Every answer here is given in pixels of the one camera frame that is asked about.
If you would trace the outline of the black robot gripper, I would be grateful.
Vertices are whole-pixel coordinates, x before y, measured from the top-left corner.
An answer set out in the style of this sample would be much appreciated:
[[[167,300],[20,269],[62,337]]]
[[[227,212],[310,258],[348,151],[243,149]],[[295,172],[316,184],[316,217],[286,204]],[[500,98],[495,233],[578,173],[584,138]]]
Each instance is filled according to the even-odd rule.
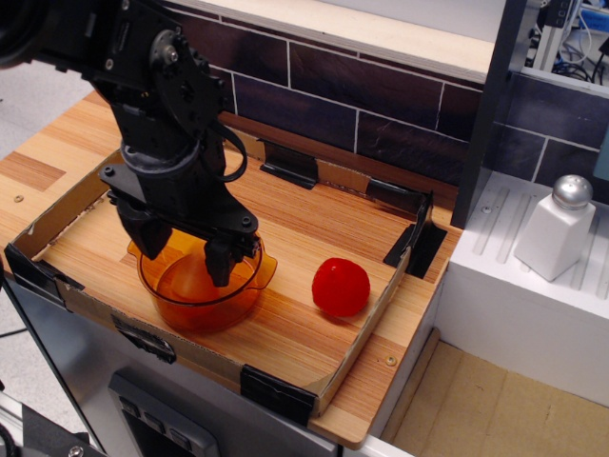
[[[206,268],[217,288],[227,287],[235,266],[260,247],[257,218],[226,187],[247,167],[246,148],[240,142],[234,147],[242,162],[229,175],[222,142],[196,146],[176,166],[155,170],[135,169],[122,148],[124,162],[99,172],[125,231],[143,255],[156,259],[173,229],[205,240]]]

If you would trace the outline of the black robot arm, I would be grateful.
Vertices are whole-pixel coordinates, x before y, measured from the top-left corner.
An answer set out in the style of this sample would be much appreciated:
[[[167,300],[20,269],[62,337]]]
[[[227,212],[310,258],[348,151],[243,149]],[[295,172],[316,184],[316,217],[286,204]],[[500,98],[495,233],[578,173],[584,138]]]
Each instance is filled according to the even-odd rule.
[[[206,268],[224,287],[253,257],[256,217],[227,190],[221,81],[181,25],[155,1],[5,1],[1,65],[40,61],[73,70],[109,104],[123,162],[101,180],[124,229],[149,259],[174,230],[205,241]]]

